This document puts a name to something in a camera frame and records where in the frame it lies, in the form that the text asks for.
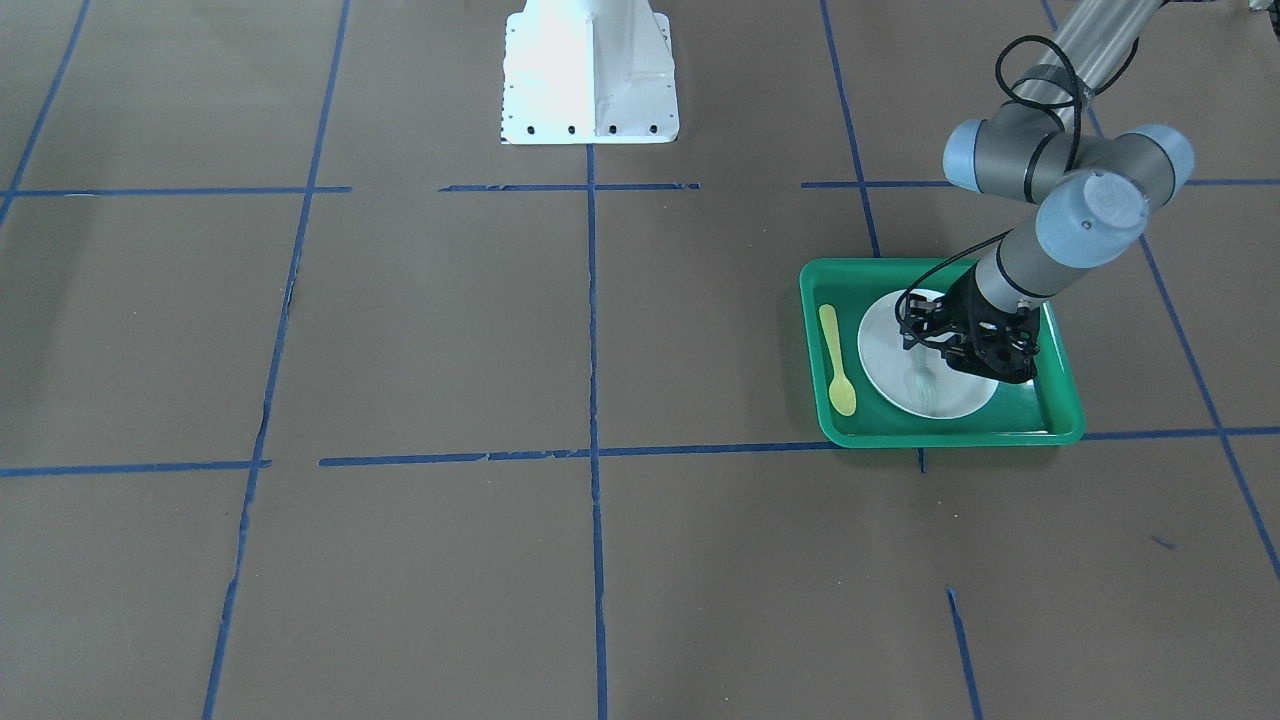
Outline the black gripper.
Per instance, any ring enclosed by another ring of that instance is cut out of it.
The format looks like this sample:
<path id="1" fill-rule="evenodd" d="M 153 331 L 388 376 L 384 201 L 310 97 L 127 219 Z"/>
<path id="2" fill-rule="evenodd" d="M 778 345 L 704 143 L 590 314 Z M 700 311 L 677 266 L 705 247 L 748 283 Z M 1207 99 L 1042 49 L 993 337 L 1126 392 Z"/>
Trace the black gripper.
<path id="1" fill-rule="evenodd" d="M 955 372 L 1007 384 L 1023 384 L 1038 377 L 1036 357 L 1041 350 L 1042 311 L 1015 307 L 1006 313 L 980 292 L 977 272 L 965 272 L 943 296 L 934 300 L 902 300 L 899 324 L 902 331 L 947 331 L 951 334 L 924 337 L 902 334 L 902 350 L 943 357 Z"/>

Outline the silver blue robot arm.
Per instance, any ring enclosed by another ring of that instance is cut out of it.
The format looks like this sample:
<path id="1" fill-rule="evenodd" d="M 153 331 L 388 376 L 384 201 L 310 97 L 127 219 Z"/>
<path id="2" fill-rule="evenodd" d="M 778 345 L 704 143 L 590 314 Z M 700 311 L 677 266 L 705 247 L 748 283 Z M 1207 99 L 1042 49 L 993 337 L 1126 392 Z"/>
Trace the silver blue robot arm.
<path id="1" fill-rule="evenodd" d="M 943 174 L 960 188 L 1036 208 L 1018 227 L 978 243 L 977 263 L 940 297 L 918 284 L 893 315 L 902 347 L 937 352 L 960 373 L 1009 384 L 1037 375 L 1043 306 L 1120 258 L 1190 178 L 1196 154 L 1169 126 L 1085 135 L 1091 104 L 1128 69 L 1157 1 L 1082 1 L 1055 36 L 1027 35 L 1039 60 L 1015 81 L 997 70 L 1005 100 L 957 126 Z"/>

